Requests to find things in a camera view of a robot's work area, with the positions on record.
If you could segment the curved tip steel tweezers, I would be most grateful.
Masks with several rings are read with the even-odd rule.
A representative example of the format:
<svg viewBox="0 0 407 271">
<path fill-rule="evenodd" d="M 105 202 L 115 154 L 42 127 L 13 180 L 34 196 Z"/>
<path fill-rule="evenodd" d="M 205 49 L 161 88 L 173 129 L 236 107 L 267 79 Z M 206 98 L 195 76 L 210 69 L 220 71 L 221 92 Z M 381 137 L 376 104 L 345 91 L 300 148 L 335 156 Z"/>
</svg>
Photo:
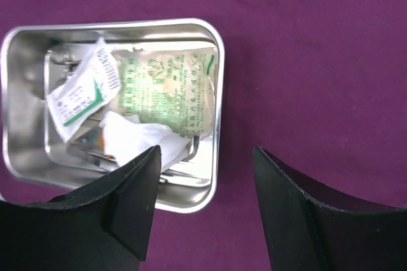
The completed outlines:
<svg viewBox="0 0 407 271">
<path fill-rule="evenodd" d="M 199 142 L 200 142 L 199 135 L 194 135 L 191 138 L 191 143 L 187 146 L 188 154 L 183 160 L 181 160 L 178 163 L 178 165 L 188 163 L 191 159 L 193 159 L 196 156 L 199 147 Z M 201 178 L 174 169 L 167 169 L 164 173 L 161 173 L 159 183 L 174 184 L 194 188 L 204 187 L 205 184 L 205 182 Z"/>
</svg>

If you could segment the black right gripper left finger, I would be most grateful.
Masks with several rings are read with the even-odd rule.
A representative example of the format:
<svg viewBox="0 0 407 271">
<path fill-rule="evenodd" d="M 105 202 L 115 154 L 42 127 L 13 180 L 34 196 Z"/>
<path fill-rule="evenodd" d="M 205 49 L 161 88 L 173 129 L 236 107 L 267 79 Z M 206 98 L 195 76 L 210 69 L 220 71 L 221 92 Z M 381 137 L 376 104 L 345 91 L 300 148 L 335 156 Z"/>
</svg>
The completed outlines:
<svg viewBox="0 0 407 271">
<path fill-rule="evenodd" d="M 47 202 L 1 202 L 2 270 L 138 270 L 158 194 L 161 151 Z"/>
</svg>

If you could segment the suture packet white green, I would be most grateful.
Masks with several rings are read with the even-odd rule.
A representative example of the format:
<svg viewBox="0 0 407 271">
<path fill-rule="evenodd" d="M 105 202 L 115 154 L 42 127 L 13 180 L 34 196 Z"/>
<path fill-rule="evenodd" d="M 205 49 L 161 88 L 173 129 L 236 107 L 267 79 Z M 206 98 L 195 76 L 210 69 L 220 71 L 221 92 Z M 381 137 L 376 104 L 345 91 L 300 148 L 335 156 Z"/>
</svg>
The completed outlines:
<svg viewBox="0 0 407 271">
<path fill-rule="evenodd" d="M 120 88 L 117 63 L 104 38 L 100 37 L 72 76 L 46 96 L 61 140 L 68 142 L 89 116 L 118 95 Z"/>
</svg>

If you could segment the bagged bandage roll green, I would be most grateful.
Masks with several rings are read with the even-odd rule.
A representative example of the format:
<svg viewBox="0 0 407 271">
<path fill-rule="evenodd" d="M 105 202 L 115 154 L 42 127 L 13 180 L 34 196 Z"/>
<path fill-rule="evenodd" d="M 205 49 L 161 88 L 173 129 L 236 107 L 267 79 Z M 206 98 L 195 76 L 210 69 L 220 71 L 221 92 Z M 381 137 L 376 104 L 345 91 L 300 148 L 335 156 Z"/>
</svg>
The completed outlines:
<svg viewBox="0 0 407 271">
<path fill-rule="evenodd" d="M 214 127 L 217 51 L 213 47 L 147 52 L 114 50 L 121 88 L 110 106 L 142 123 L 161 123 L 182 136 Z"/>
</svg>

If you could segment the steel instrument tray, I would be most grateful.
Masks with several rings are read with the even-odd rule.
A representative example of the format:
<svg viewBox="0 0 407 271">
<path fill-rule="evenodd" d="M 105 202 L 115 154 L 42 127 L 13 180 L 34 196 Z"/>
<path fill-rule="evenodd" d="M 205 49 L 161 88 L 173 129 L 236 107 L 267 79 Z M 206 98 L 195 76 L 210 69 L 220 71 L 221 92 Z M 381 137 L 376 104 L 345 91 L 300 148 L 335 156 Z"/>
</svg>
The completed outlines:
<svg viewBox="0 0 407 271">
<path fill-rule="evenodd" d="M 151 52 L 206 47 L 217 50 L 214 128 L 207 138 L 200 138 L 193 159 L 171 168 L 201 178 L 204 187 L 160 184 L 156 200 L 156 208 L 163 211 L 201 211 L 211 202 L 217 187 L 225 47 L 219 31 L 198 18 L 26 25 L 8 32 L 1 41 L 3 158 L 8 171 L 30 183 L 67 189 L 101 177 L 103 171 L 95 162 L 68 154 L 45 101 L 64 68 L 50 62 L 49 49 L 67 44 L 79 60 L 99 36 L 116 48 Z"/>
</svg>

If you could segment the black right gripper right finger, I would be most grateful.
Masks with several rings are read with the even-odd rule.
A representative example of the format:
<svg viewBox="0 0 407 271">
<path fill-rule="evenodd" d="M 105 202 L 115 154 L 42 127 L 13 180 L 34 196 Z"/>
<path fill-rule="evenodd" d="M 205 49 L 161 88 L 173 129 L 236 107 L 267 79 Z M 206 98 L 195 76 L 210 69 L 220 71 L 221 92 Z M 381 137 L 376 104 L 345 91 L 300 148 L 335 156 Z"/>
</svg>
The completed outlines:
<svg viewBox="0 0 407 271">
<path fill-rule="evenodd" d="M 406 210 L 353 197 L 252 152 L 272 270 L 405 270 Z"/>
</svg>

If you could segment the purple cloth mat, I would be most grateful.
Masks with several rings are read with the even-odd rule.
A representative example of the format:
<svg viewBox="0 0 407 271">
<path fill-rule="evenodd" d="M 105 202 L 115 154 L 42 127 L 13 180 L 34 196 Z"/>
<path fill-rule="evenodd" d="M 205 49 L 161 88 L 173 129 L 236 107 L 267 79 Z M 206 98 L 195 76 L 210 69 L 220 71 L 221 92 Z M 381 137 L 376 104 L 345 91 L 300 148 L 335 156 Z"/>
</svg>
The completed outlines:
<svg viewBox="0 0 407 271">
<path fill-rule="evenodd" d="M 19 25 L 198 17 L 222 35 L 217 192 L 156 211 L 142 270 L 269 270 L 252 149 L 355 197 L 406 206 L 406 0 L 1 0 Z"/>
</svg>

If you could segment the white gauze pad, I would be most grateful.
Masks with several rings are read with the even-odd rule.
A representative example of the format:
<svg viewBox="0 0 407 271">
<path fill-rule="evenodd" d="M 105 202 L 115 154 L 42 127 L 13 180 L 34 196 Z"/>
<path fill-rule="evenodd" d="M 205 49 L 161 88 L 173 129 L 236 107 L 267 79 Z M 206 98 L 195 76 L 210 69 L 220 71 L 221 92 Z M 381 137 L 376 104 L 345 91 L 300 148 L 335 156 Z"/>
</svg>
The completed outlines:
<svg viewBox="0 0 407 271">
<path fill-rule="evenodd" d="M 120 167 L 152 146 L 161 149 L 162 172 L 189 155 L 188 138 L 161 123 L 141 123 L 137 115 L 122 116 L 108 111 L 99 127 L 104 154 L 113 157 Z"/>
</svg>

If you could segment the steel hemostat forceps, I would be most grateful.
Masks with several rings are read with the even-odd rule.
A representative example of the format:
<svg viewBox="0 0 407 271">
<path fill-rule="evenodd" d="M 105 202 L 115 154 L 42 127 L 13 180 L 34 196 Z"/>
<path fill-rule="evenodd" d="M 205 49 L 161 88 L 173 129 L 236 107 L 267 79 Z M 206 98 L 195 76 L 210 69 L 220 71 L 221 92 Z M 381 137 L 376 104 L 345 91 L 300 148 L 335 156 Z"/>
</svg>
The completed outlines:
<svg viewBox="0 0 407 271">
<path fill-rule="evenodd" d="M 50 62 L 52 64 L 63 66 L 62 75 L 56 82 L 56 86 L 65 83 L 73 74 L 81 60 L 76 60 L 72 49 L 67 44 L 55 44 L 49 49 Z"/>
</svg>

